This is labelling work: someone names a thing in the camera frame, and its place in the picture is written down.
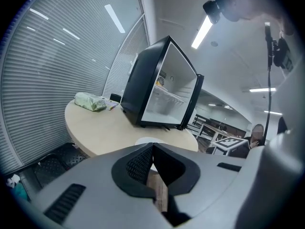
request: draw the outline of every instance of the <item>black mini fridge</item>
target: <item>black mini fridge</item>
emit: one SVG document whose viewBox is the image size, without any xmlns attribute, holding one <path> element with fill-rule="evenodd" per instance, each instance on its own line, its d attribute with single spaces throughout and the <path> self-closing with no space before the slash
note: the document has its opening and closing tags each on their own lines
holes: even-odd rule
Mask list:
<svg viewBox="0 0 305 229">
<path fill-rule="evenodd" d="M 167 36 L 142 51 L 121 106 L 134 125 L 186 128 L 203 84 L 177 43 Z"/>
</svg>

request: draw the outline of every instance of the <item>round table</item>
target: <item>round table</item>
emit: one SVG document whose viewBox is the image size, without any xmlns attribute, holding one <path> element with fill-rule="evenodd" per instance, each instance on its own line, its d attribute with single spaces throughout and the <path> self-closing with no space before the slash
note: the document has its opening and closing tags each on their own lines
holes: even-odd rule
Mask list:
<svg viewBox="0 0 305 229">
<path fill-rule="evenodd" d="M 92 112 L 72 100 L 66 106 L 65 120 L 75 144 L 90 157 L 133 146 L 141 137 L 158 138 L 176 147 L 198 151 L 197 140 L 188 130 L 133 125 L 120 105 L 112 110 Z"/>
</svg>

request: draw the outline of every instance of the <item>horizontal blinds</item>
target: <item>horizontal blinds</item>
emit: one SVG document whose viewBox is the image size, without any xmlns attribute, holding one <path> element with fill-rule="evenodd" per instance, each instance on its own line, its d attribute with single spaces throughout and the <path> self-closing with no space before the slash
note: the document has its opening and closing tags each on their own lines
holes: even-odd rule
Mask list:
<svg viewBox="0 0 305 229">
<path fill-rule="evenodd" d="M 136 55 L 148 47 L 144 26 L 144 20 L 139 20 L 119 50 L 103 90 L 104 97 L 109 98 L 111 94 L 123 96 Z"/>
<path fill-rule="evenodd" d="M 18 167 L 19 164 L 9 148 L 0 122 L 0 172 L 6 173 Z"/>
<path fill-rule="evenodd" d="M 1 82 L 5 126 L 25 164 L 71 140 L 65 106 L 77 92 L 102 94 L 141 15 L 139 0 L 36 0 L 30 8 L 10 41 Z"/>
</svg>

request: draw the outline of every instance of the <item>fluorescent light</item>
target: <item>fluorescent light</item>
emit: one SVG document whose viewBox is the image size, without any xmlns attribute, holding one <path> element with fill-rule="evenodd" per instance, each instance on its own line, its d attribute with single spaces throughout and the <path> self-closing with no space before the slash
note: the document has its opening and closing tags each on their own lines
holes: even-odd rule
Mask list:
<svg viewBox="0 0 305 229">
<path fill-rule="evenodd" d="M 202 40 L 205 38 L 207 35 L 208 31 L 212 27 L 212 23 L 210 22 L 210 19 L 208 16 L 205 17 L 204 22 L 202 23 L 202 26 L 200 30 L 198 31 L 198 34 L 195 38 L 195 40 L 192 43 L 192 47 L 197 49 L 199 45 L 201 44 Z"/>
<path fill-rule="evenodd" d="M 269 88 L 256 88 L 256 89 L 249 89 L 250 92 L 256 93 L 256 92 L 268 92 Z M 271 92 L 276 91 L 275 87 L 271 87 Z"/>
<path fill-rule="evenodd" d="M 270 111 L 271 114 L 274 114 L 274 115 L 283 115 L 282 113 L 278 113 L 278 112 L 272 112 Z"/>
<path fill-rule="evenodd" d="M 55 38 L 53 38 L 53 40 L 56 41 L 56 42 L 61 43 L 62 45 L 65 45 L 63 42 L 61 42 L 61 41 L 59 41 L 59 40 L 57 40 L 57 39 L 55 39 Z"/>
<path fill-rule="evenodd" d="M 42 13 L 39 13 L 38 11 L 34 10 L 34 9 L 30 9 L 31 12 L 38 14 L 39 16 L 43 17 L 44 19 L 48 20 L 49 18 L 45 15 L 43 15 Z"/>
<path fill-rule="evenodd" d="M 77 40 L 80 39 L 78 36 L 74 35 L 72 32 L 68 31 L 67 29 L 63 28 L 63 30 L 64 30 L 65 32 L 67 32 L 68 34 L 70 34 L 71 36 L 75 37 Z"/>
<path fill-rule="evenodd" d="M 233 108 L 231 108 L 229 105 L 224 106 L 225 109 L 230 109 L 233 110 Z"/>
<path fill-rule="evenodd" d="M 115 23 L 116 27 L 119 29 L 120 33 L 125 33 L 124 28 L 122 27 L 118 17 L 116 16 L 113 8 L 110 4 L 105 5 L 105 9 L 109 13 L 110 17 L 112 18 L 113 22 Z"/>
<path fill-rule="evenodd" d="M 27 28 L 28 28 L 29 30 L 31 30 L 31 31 L 36 31 L 35 29 L 33 29 L 33 28 L 31 28 L 31 27 L 28 27 L 28 26 L 27 26 Z"/>
</svg>

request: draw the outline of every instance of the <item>vent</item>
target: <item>vent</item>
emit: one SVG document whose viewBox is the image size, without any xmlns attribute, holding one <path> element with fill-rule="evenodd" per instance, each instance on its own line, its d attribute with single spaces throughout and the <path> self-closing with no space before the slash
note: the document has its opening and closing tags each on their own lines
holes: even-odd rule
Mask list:
<svg viewBox="0 0 305 229">
<path fill-rule="evenodd" d="M 58 224 L 63 223 L 85 188 L 79 184 L 70 185 L 44 214 Z"/>
<path fill-rule="evenodd" d="M 134 180 L 146 184 L 148 173 L 153 164 L 153 148 L 148 148 L 144 152 L 130 160 L 126 165 L 128 175 Z"/>
</svg>

